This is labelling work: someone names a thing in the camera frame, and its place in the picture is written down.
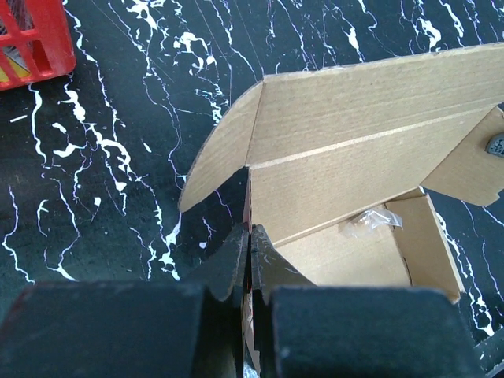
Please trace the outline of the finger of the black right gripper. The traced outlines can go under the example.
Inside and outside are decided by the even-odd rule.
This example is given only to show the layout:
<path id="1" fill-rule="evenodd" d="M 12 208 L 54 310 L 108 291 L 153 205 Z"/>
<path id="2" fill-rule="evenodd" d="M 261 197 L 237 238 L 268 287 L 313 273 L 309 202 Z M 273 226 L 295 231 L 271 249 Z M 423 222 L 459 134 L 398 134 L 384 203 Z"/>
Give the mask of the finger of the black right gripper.
<path id="1" fill-rule="evenodd" d="M 504 134 L 500 133 L 492 136 L 484 150 L 492 156 L 504 158 Z"/>

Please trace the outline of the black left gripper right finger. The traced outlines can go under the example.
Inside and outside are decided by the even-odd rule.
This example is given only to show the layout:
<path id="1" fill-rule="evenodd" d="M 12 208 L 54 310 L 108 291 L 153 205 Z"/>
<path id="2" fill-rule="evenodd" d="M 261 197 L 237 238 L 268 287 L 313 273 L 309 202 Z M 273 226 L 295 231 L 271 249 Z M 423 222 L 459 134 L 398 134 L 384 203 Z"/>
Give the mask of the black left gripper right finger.
<path id="1" fill-rule="evenodd" d="M 254 347 L 263 377 L 481 377 L 472 340 L 440 291 L 318 287 L 250 233 Z"/>

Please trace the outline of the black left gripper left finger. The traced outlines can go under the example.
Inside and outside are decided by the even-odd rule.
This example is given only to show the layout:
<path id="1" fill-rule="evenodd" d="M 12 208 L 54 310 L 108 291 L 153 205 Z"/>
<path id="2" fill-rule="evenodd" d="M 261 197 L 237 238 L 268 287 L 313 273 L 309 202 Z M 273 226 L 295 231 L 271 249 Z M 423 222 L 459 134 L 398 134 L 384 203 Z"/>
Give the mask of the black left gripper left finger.
<path id="1" fill-rule="evenodd" d="M 2 376 L 240 376 L 228 307 L 188 277 L 239 223 L 246 180 L 189 213 L 164 169 L 2 180 Z"/>

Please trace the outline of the small clear packet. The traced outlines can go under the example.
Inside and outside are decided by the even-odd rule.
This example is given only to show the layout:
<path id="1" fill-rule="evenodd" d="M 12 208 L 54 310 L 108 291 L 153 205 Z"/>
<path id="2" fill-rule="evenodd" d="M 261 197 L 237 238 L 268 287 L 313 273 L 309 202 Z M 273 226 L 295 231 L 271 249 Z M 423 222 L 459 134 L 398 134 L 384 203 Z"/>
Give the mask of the small clear packet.
<path id="1" fill-rule="evenodd" d="M 388 209 L 367 209 L 339 226 L 339 231 L 347 237 L 359 238 L 374 232 L 378 227 L 403 228 L 402 218 Z"/>

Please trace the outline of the brown cardboard box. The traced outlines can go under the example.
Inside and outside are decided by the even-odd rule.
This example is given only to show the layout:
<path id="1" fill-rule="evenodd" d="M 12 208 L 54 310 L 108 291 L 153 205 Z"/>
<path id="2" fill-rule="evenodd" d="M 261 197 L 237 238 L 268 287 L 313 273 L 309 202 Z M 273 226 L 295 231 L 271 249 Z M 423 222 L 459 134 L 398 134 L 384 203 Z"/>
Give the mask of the brown cardboard box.
<path id="1" fill-rule="evenodd" d="M 266 76 L 239 97 L 199 151 L 179 208 L 247 170 L 242 223 L 193 277 L 238 300 L 259 373 L 255 225 L 318 287 L 432 289 L 455 308 L 465 289 L 429 194 L 498 200 L 503 157 L 484 149 L 503 133 L 502 100 L 501 43 Z M 398 214 L 403 228 L 339 231 L 367 209 Z"/>

